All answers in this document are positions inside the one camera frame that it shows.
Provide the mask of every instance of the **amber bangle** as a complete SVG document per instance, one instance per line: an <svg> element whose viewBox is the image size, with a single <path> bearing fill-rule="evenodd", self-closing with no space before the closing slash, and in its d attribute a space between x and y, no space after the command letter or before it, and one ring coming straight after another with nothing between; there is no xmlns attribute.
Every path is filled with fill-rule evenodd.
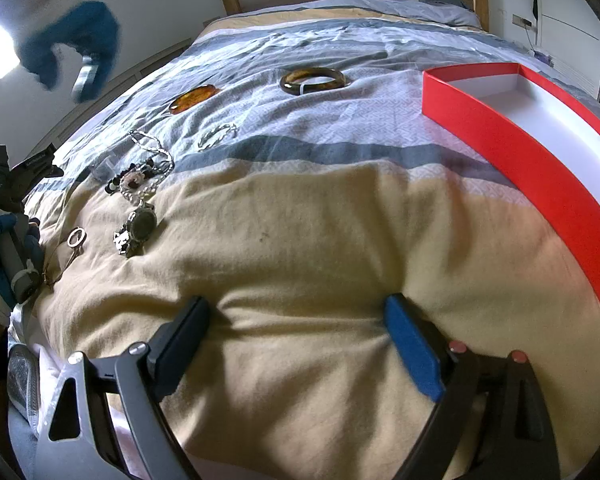
<svg viewBox="0 0 600 480"><path fill-rule="evenodd" d="M298 84L296 81L310 77L330 77L333 81L313 85ZM333 90L344 88L347 85L347 79L339 70L332 68L301 68L288 73L280 80L280 88L291 95L309 94L311 92L321 92L323 90Z"/></svg>

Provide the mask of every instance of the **red box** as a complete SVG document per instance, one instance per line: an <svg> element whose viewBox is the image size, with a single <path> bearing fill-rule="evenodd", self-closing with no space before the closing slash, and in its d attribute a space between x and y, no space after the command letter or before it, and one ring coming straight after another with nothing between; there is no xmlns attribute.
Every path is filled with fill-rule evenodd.
<svg viewBox="0 0 600 480"><path fill-rule="evenodd" d="M600 300L600 119L518 63L425 71L422 113L464 140L531 200Z"/></svg>

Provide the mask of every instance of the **white wall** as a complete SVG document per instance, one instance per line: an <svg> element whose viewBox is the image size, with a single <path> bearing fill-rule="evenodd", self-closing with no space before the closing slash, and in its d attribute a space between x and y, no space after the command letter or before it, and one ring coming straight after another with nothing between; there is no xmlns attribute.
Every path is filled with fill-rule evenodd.
<svg viewBox="0 0 600 480"><path fill-rule="evenodd" d="M195 37L202 22L223 16L221 0L103 0L121 24L121 49L113 76L160 50ZM511 23L512 13L533 21L533 0L490 0L490 29L507 40L528 44L525 31ZM48 92L21 67L0 80L0 142L16 163L60 121L74 104L70 92L80 57L62 48L62 81Z"/></svg>

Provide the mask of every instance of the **silver screw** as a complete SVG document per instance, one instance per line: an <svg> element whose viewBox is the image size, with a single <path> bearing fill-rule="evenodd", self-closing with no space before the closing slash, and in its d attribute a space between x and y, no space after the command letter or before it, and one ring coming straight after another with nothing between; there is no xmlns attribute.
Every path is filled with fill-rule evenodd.
<svg viewBox="0 0 600 480"><path fill-rule="evenodd" d="M138 355L141 354L142 352L144 352L146 350L146 344L145 343L133 343L130 347L129 347L129 353L131 355Z"/></svg>
<svg viewBox="0 0 600 480"><path fill-rule="evenodd" d="M82 352L72 353L67 361L69 361L69 364L71 365L77 365L80 361L82 361Z"/></svg>
<svg viewBox="0 0 600 480"><path fill-rule="evenodd" d="M464 354L466 352L466 345L462 341L451 341L449 343L449 349L454 354Z"/></svg>
<svg viewBox="0 0 600 480"><path fill-rule="evenodd" d="M522 350L514 350L513 352L511 352L511 358L515 363L518 364L524 364L527 361L529 361L529 358Z"/></svg>

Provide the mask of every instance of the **striped bedspread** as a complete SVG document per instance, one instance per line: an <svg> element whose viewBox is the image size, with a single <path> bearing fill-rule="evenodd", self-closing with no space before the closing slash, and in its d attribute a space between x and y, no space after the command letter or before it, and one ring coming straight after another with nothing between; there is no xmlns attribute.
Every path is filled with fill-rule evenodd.
<svg viewBox="0 0 600 480"><path fill-rule="evenodd" d="M515 186L420 111L427 68L515 61L560 76L478 30L468 11L411 3L324 0L213 23L85 124L58 151L65 177L30 197L47 247L75 226L88 232L36 301L62 357L121 352L193 295L215 307L162 403L192 456L280 480L391 478L432 409L382 324L394 292L477 352L528 353L565 475L600 444L600 304L589 283ZM348 85L279 88L307 66L341 70ZM166 113L205 84L221 91ZM200 151L225 123L237 131ZM176 165L151 200L157 232L127 260L112 235L132 207L103 183L147 158L130 129L158 137ZM47 253L52 271L69 256ZM471 459L468 433L450 478Z"/></svg>

